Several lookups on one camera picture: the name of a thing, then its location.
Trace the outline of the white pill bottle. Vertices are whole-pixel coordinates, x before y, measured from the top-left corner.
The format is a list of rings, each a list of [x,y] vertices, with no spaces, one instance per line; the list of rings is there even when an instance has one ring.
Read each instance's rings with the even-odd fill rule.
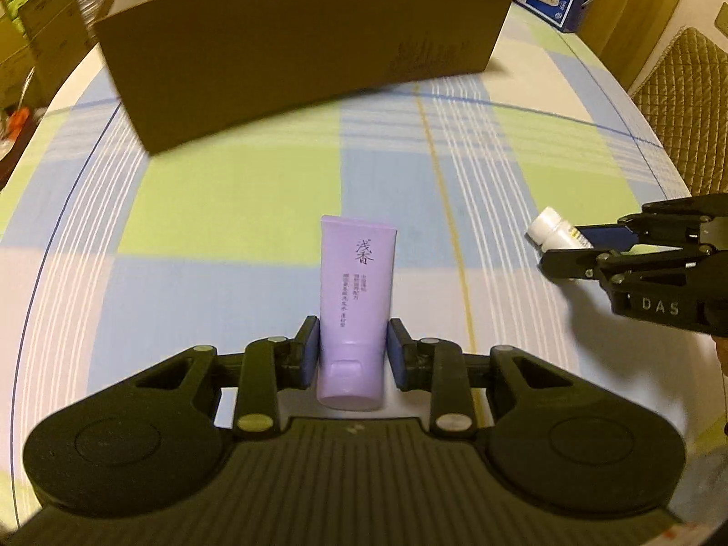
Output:
[[[561,249],[592,249],[592,244],[553,207],[546,207],[533,219],[527,235],[543,253]]]

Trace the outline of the purple cosmetic tube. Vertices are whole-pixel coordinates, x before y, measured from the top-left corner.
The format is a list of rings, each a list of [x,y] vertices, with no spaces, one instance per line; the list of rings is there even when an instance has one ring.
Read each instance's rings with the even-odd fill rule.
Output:
[[[321,218],[321,297],[316,396],[337,410],[369,412],[384,399],[397,230]]]

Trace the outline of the quilted chair cushion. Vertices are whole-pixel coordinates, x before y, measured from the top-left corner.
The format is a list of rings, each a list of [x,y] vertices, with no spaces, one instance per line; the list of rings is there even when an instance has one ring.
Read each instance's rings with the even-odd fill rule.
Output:
[[[633,94],[692,195],[727,191],[727,52],[682,30]]]

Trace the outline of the brown cardboard storage box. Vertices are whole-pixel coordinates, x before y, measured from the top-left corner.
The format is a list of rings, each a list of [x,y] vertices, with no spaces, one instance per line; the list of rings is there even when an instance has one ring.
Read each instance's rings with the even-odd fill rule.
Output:
[[[483,71],[513,0],[105,0],[94,30],[157,154],[317,102]]]

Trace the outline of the brown cardboard carton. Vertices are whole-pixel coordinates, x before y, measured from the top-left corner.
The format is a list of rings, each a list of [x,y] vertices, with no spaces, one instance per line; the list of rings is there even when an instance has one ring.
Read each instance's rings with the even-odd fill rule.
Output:
[[[48,106],[92,47],[78,0],[27,0],[19,20],[24,33],[1,18],[1,107],[17,105],[30,71],[27,104]]]

